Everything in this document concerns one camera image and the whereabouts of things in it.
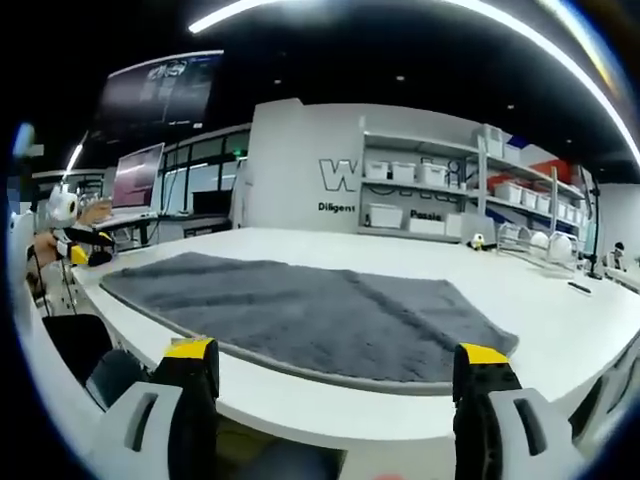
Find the gray towel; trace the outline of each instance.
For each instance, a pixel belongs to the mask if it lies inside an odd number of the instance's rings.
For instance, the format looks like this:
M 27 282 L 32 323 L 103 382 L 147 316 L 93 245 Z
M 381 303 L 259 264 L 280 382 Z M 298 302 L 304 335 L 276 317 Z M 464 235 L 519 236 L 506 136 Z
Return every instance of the gray towel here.
M 107 275 L 102 287 L 231 355 L 377 391 L 446 393 L 456 345 L 509 354 L 518 342 L 446 280 L 184 253 Z

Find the television screen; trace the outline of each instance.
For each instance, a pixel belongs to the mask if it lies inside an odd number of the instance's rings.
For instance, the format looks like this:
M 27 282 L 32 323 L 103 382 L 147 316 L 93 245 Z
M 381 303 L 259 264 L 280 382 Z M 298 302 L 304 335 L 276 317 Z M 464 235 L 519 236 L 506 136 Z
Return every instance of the television screen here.
M 122 157 L 113 182 L 113 208 L 149 207 L 164 143 Z
M 164 127 L 201 128 L 221 58 L 222 51 L 187 53 L 112 73 L 91 138 L 112 141 Z

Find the white storage box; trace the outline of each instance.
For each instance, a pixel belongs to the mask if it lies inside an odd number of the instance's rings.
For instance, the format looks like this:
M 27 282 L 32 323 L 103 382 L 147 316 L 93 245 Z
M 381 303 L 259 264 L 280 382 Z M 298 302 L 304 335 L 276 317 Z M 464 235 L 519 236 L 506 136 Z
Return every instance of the white storage box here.
M 505 144 L 504 159 L 511 163 L 520 163 L 520 149 L 518 147 Z
M 507 202 L 519 204 L 522 202 L 522 187 L 513 183 L 505 182 L 496 187 L 496 197 Z
M 502 134 L 502 130 L 491 125 L 484 124 L 482 127 L 474 130 L 473 134 L 476 142 L 478 138 L 481 139 L 481 141 L 477 143 L 479 145 L 484 144 L 487 154 L 497 158 L 504 157 L 504 136 Z
M 547 195 L 539 193 L 538 199 L 536 200 L 536 210 L 542 213 L 549 213 L 550 206 L 551 199 Z
M 409 219 L 409 231 L 432 235 L 444 235 L 445 224 L 437 220 L 422 220 L 420 218 Z
M 375 180 L 386 180 L 389 173 L 389 162 L 368 160 L 364 164 L 364 175 Z
M 400 228 L 402 224 L 402 209 L 384 203 L 370 203 L 369 221 L 372 227 Z
M 393 179 L 396 182 L 414 183 L 416 181 L 415 164 L 393 162 L 391 167 L 393 171 Z
M 564 217 L 568 222 L 576 221 L 576 207 L 573 205 L 567 205 L 567 215 Z
M 446 185 L 448 168 L 444 165 L 435 165 L 433 163 L 423 163 L 420 165 L 419 180 L 425 185 L 433 185 L 444 187 Z
M 536 192 L 532 192 L 531 190 L 527 190 L 526 188 L 522 189 L 522 204 L 525 207 L 536 208 L 537 202 L 538 194 Z
M 567 204 L 558 202 L 558 218 L 567 218 Z
M 444 227 L 444 233 L 450 237 L 462 236 L 462 215 L 457 213 L 447 214 L 447 222 Z
M 584 212 L 582 210 L 576 208 L 574 222 L 576 222 L 577 225 L 582 226 L 582 224 L 584 223 Z

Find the white table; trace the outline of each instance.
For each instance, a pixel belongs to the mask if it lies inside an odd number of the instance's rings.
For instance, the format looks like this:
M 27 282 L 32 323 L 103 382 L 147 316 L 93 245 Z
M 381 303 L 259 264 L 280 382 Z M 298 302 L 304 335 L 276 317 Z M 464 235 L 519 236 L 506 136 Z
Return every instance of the white table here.
M 637 267 L 631 267 L 628 271 L 616 270 L 615 268 L 604 268 L 606 276 L 610 277 L 613 281 L 618 282 L 627 288 L 635 290 L 640 294 L 640 269 Z
M 578 283 L 592 291 L 588 296 L 508 255 L 415 240 L 243 229 L 164 243 L 123 254 L 101 267 L 76 269 L 94 308 L 149 367 L 158 364 L 177 335 L 115 300 L 101 289 L 100 279 L 187 251 L 447 279 L 494 323 L 520 337 L 511 364 L 522 385 L 536 388 L 567 416 L 640 331 L 640 296 L 612 282 L 580 277 Z M 341 478 L 370 479 L 380 473 L 451 478 L 454 405 L 448 396 L 398 396 L 331 386 L 224 353 L 220 378 L 222 415 L 279 437 L 349 451 Z

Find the window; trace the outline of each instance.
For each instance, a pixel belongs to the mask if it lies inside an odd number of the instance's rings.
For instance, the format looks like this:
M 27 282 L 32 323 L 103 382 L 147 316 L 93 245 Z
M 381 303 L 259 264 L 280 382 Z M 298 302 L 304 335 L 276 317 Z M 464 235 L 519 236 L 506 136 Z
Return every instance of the window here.
M 193 209 L 194 192 L 217 191 L 218 187 L 231 190 L 235 185 L 237 163 L 216 162 L 225 160 L 223 154 L 248 148 L 249 131 L 245 131 L 202 140 L 165 153 L 154 186 L 152 205 L 164 213 L 177 213 Z
M 238 162 L 227 162 L 222 164 L 222 183 L 220 190 L 231 190 L 235 185 Z
M 249 132 L 232 133 L 227 137 L 224 153 L 236 150 L 249 150 Z
M 193 144 L 191 152 L 191 160 L 201 160 L 205 158 L 215 157 L 222 153 L 222 137 L 212 140 L 205 140 Z
M 212 192 L 218 190 L 220 165 L 200 165 L 191 167 L 189 171 L 187 210 L 193 209 L 193 192 Z

